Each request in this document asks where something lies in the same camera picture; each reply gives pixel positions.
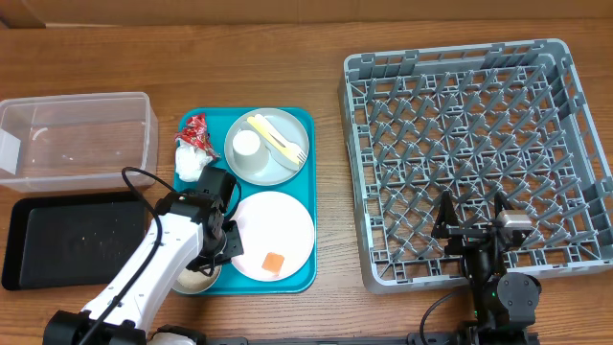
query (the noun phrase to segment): plate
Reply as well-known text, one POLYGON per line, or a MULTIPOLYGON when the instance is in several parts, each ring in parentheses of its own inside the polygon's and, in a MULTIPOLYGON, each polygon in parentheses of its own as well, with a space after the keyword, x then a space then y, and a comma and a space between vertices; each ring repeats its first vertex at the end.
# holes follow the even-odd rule
POLYGON ((305 206, 287 194, 251 195, 240 202, 233 220, 244 254, 232 258, 232 265, 251 279, 275 282, 287 278, 307 262, 313 250, 313 220, 305 206), (283 255, 279 275, 261 268, 268 253, 283 255))
POLYGON ((238 120, 232 124, 230 130, 228 130, 228 134, 226 135, 225 143, 223 145, 223 151, 226 161, 228 162, 228 166, 238 177, 258 186, 274 186, 284 183, 300 170, 292 171, 291 169, 277 163, 272 156, 269 156, 268 164, 266 167, 264 167, 264 169, 256 173, 247 173, 243 172, 237 166, 236 161, 234 160, 232 139, 238 132, 243 130, 241 128, 242 123, 247 121, 248 117, 255 116, 256 114, 261 114, 263 117, 265 117, 266 120, 268 120, 270 124, 272 124, 272 126, 274 126, 281 133, 281 135, 287 139, 287 141, 298 144, 298 146, 305 152, 306 156, 308 156, 308 135, 301 123, 293 115, 286 111, 277 108, 260 108, 249 111, 239 117, 238 120))

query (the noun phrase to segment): black tray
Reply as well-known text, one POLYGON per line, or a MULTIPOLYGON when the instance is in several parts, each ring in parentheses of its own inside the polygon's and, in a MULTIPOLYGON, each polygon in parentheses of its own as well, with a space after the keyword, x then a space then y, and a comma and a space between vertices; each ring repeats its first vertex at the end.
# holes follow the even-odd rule
POLYGON ((108 284, 143 239, 145 207, 130 192, 25 198, 12 208, 7 290, 108 284))

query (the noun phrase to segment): white label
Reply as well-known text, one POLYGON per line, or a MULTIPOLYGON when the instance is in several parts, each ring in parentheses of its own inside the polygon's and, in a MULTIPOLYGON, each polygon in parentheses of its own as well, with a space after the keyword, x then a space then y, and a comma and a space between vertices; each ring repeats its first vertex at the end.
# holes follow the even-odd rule
POLYGON ((17 173, 20 146, 19 139, 0 129, 0 169, 12 174, 17 173))

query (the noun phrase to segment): yellow handle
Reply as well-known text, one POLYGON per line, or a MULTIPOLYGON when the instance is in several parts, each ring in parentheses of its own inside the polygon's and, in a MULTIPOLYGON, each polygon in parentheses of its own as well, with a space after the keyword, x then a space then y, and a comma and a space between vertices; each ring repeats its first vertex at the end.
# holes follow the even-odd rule
POLYGON ((298 157, 296 157, 295 154, 292 153, 291 149, 288 148, 284 148, 283 146, 281 146, 279 144, 279 142, 277 142, 277 140, 275 140, 275 138, 272 137, 272 135, 270 135, 270 133, 268 132, 268 130, 266 130, 265 126, 263 124, 261 124, 260 122, 258 122, 254 117, 250 116, 247 118, 247 123, 249 125, 251 125, 253 128, 256 129, 256 131, 262 136, 264 137, 264 139, 266 139, 270 144, 272 144, 275 149, 279 150, 279 152, 284 155, 287 159, 289 159, 292 163, 295 163, 297 165, 300 166, 300 161, 298 160, 298 157))

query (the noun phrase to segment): red wrapper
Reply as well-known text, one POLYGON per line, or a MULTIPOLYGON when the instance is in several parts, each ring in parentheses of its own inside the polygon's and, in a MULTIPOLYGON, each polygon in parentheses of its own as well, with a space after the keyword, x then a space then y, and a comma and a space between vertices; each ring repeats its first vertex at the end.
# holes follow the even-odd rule
POLYGON ((204 150, 208 155, 217 159, 219 154, 213 149, 209 137, 210 134, 207 132, 207 121, 204 113, 192 116, 188 119, 185 127, 180 132, 174 134, 175 141, 181 139, 196 148, 204 150))

